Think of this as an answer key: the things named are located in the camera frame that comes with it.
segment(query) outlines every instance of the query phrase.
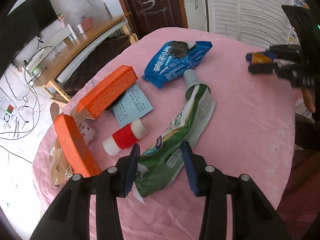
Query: red and white roll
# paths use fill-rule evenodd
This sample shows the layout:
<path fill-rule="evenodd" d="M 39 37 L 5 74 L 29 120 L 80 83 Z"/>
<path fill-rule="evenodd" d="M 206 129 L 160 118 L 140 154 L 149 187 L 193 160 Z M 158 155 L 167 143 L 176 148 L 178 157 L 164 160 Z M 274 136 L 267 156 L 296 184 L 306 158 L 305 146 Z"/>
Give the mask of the red and white roll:
<path fill-rule="evenodd" d="M 140 119 L 137 119 L 122 127 L 111 137 L 105 140 L 103 142 L 103 147 L 109 155 L 115 156 L 121 150 L 135 144 L 147 133 L 147 129 L 144 127 L 143 123 L 140 121 Z"/>

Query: green package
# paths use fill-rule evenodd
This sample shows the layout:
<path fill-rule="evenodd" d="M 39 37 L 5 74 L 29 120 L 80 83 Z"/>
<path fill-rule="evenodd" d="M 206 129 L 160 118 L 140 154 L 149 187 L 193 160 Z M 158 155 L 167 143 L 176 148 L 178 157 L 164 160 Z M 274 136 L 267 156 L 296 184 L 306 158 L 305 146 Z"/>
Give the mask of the green package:
<path fill-rule="evenodd" d="M 215 107 L 208 86 L 197 84 L 181 113 L 138 160 L 136 198 L 141 199 L 169 186 L 183 167 L 182 143 L 193 148 L 207 126 Z"/>

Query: door frame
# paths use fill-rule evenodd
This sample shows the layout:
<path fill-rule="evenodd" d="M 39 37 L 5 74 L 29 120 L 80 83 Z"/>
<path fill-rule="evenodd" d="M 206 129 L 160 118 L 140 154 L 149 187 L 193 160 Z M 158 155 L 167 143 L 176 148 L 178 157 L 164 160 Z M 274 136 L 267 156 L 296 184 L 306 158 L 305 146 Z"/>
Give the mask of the door frame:
<path fill-rule="evenodd" d="M 130 8 L 127 0 L 119 0 L 119 2 L 124 13 L 130 12 Z M 188 21 L 187 21 L 186 9 L 184 7 L 184 0 L 178 0 L 178 2 L 179 2 L 180 13 L 182 18 L 182 26 L 184 28 L 188 28 Z M 130 28 L 134 32 L 134 30 L 137 29 L 137 26 L 133 20 L 132 14 L 130 14 L 128 22 L 129 22 Z"/>

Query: blue gripper pad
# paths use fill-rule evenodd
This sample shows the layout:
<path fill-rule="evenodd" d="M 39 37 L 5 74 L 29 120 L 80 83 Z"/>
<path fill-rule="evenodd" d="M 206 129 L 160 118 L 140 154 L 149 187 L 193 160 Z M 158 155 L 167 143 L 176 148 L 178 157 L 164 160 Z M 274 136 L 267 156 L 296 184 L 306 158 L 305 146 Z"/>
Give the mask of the blue gripper pad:
<path fill-rule="evenodd" d="M 136 175 L 137 171 L 137 163 L 138 159 L 140 158 L 140 146 L 139 144 L 134 144 L 132 150 L 130 152 L 130 162 L 128 165 L 127 172 L 125 174 L 125 187 L 124 191 L 126 196 L 132 190 L 134 176 Z"/>
<path fill-rule="evenodd" d="M 183 158 L 184 165 L 186 167 L 190 189 L 194 195 L 198 195 L 199 189 L 197 185 L 197 175 L 196 175 L 195 167 L 193 166 L 193 163 L 191 160 L 191 154 L 193 153 L 188 141 L 183 142 L 181 149 L 182 149 L 182 158 Z"/>

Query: orange box lid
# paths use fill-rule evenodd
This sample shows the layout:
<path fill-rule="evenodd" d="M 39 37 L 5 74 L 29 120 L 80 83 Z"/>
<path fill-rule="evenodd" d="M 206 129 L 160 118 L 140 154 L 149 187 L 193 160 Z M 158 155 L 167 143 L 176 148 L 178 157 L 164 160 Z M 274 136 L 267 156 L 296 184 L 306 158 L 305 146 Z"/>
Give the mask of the orange box lid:
<path fill-rule="evenodd" d="M 74 174 L 85 178 L 101 173 L 71 115 L 59 114 L 53 122 L 63 153 Z"/>
<path fill-rule="evenodd" d="M 137 80 L 138 77 L 131 66 L 118 67 L 79 101 L 77 112 L 85 109 L 96 119 Z"/>

